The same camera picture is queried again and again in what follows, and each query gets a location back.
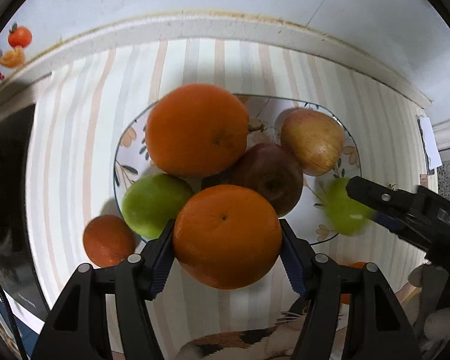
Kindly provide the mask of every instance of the orange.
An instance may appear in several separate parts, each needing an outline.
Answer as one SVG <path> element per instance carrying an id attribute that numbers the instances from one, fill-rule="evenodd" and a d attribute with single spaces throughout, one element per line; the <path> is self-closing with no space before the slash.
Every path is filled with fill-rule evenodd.
<path id="1" fill-rule="evenodd" d="M 175 256 L 196 280 L 220 290 L 248 286 L 275 264 L 282 230 L 257 192 L 217 185 L 193 196 L 178 214 Z"/>
<path id="2" fill-rule="evenodd" d="M 364 265 L 366 265 L 366 262 L 358 261 L 354 262 L 353 264 L 349 265 L 352 268 L 363 268 Z M 340 302 L 343 304 L 350 304 L 350 294 L 342 294 L 340 295 Z"/>
<path id="3" fill-rule="evenodd" d="M 102 215 L 83 232 L 83 247 L 91 262 L 101 268 L 115 266 L 135 252 L 135 236 L 121 218 Z"/>
<path id="4" fill-rule="evenodd" d="M 150 111 L 145 127 L 155 165 L 178 177 L 211 176 L 247 148 L 248 111 L 225 89 L 190 84 L 171 91 Z"/>

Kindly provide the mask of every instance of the striped tablecloth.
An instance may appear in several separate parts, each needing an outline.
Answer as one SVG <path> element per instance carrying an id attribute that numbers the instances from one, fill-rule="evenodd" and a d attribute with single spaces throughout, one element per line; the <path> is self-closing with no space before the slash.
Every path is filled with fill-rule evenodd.
<path id="1" fill-rule="evenodd" d="M 52 305 L 78 264 L 82 232 L 113 204 L 112 169 L 122 130 L 148 104 L 185 83 L 305 100 L 329 108 L 358 145 L 363 177 L 412 191 L 426 173 L 416 119 L 424 111 L 393 89 L 334 62 L 264 44 L 183 39 L 90 55 L 54 71 L 40 90 L 26 171 L 31 250 Z M 430 178 L 436 189 L 436 179 Z M 339 263 L 374 261 L 398 290 L 424 254 L 377 225 L 315 247 Z M 219 291 L 174 264 L 148 303 L 158 341 L 172 358 L 190 339 L 270 326 L 296 299 L 280 261 L 258 283 Z M 120 350 L 113 302 L 109 325 Z"/>

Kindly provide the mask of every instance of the floral plate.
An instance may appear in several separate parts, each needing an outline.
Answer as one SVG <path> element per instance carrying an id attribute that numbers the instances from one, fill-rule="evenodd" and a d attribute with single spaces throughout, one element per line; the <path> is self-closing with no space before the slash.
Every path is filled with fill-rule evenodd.
<path id="1" fill-rule="evenodd" d="M 326 242 L 337 235 L 323 210 L 325 186 L 334 178 L 361 176 L 359 151 L 355 141 L 345 126 L 328 109 L 318 104 L 278 97 L 238 94 L 250 114 L 250 125 L 257 128 L 247 138 L 247 146 L 257 143 L 280 143 L 280 130 L 285 117 L 297 108 L 310 108 L 333 117 L 345 132 L 345 145 L 341 157 L 334 168 L 319 177 L 303 175 L 303 191 L 300 200 L 284 218 L 299 238 L 310 244 Z M 153 103 L 147 107 L 123 132 L 115 153 L 113 186 L 115 200 L 122 209 L 126 190 L 138 179 L 157 173 L 158 169 L 147 152 L 145 145 L 145 125 Z M 187 179 L 195 192 L 200 190 L 200 179 Z"/>

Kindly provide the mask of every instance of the green apple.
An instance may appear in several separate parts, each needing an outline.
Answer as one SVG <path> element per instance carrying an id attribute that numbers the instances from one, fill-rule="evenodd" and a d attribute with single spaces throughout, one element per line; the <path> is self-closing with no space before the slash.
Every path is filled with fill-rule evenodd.
<path id="1" fill-rule="evenodd" d="M 336 178 L 330 183 L 324 208 L 334 230 L 351 236 L 365 226 L 375 211 L 348 197 L 346 190 L 348 180 L 348 178 Z"/>
<path id="2" fill-rule="evenodd" d="M 122 215 L 128 226 L 146 239 L 156 239 L 193 195 L 184 180 L 165 173 L 142 178 L 125 192 Z"/>

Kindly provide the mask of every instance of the white wall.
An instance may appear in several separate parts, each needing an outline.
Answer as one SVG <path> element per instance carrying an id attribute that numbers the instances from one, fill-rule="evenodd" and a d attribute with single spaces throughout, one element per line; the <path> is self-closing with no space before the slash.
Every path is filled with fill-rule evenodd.
<path id="1" fill-rule="evenodd" d="M 450 118 L 450 30 L 426 0 L 27 0 L 15 21 L 32 31 L 29 59 L 60 39 L 136 15 L 181 9 L 281 17 L 335 36 L 389 65 Z M 8 28 L 0 36 L 7 49 Z"/>

